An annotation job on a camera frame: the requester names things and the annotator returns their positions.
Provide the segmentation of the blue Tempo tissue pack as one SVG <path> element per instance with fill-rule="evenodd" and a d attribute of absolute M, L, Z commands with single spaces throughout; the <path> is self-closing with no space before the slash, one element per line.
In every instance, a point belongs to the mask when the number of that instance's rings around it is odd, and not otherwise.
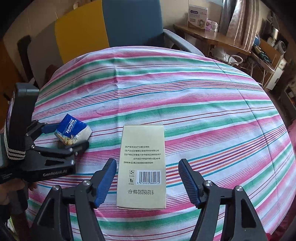
<path fill-rule="evenodd" d="M 70 146 L 87 141 L 92 134 L 92 129 L 86 123 L 66 114 L 54 134 L 63 144 Z"/>

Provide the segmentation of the dark red pillow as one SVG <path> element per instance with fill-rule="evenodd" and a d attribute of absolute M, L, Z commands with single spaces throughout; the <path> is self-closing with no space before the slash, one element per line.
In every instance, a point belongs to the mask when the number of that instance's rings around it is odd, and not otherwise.
<path fill-rule="evenodd" d="M 59 69 L 59 67 L 55 65 L 49 65 L 45 71 L 45 77 L 44 77 L 44 83 L 43 86 L 45 86 L 50 79 L 52 78 L 53 74 Z"/>

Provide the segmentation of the grey yellow blue headboard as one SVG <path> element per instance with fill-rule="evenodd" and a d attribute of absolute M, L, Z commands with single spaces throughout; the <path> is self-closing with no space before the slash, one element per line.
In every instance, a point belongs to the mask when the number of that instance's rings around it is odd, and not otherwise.
<path fill-rule="evenodd" d="M 57 68 L 83 54 L 118 46 L 164 46 L 159 1 L 93 1 L 58 18 L 28 46 L 38 87 L 46 69 Z"/>

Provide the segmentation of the wooden desk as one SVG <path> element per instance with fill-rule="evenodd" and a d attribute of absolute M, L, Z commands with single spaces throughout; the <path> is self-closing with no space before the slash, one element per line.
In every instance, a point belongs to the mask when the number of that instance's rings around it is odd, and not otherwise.
<path fill-rule="evenodd" d="M 221 33 L 189 28 L 180 24 L 173 24 L 173 28 L 176 34 L 182 38 L 185 38 L 188 35 L 201 41 L 205 45 L 203 53 L 207 57 L 213 57 L 214 59 L 218 60 L 218 58 L 214 57 L 211 53 L 211 50 L 214 49 L 215 46 L 223 48 L 228 53 L 239 53 L 240 55 L 244 56 L 251 55 L 250 50 L 247 50 L 243 46 L 236 44 L 234 40 L 224 36 Z"/>

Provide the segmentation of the white product box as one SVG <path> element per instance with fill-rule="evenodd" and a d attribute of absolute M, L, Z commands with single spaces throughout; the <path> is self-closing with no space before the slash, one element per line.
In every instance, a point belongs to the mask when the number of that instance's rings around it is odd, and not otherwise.
<path fill-rule="evenodd" d="M 188 8 L 188 27 L 204 30 L 206 28 L 207 13 L 207 8 L 190 4 Z"/>

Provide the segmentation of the pink floral curtain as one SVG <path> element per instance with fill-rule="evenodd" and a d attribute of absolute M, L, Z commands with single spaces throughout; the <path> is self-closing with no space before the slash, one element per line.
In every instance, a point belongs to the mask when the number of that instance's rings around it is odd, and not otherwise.
<path fill-rule="evenodd" d="M 218 31 L 236 46 L 249 52 L 254 42 L 258 18 L 259 1 L 224 1 Z"/>

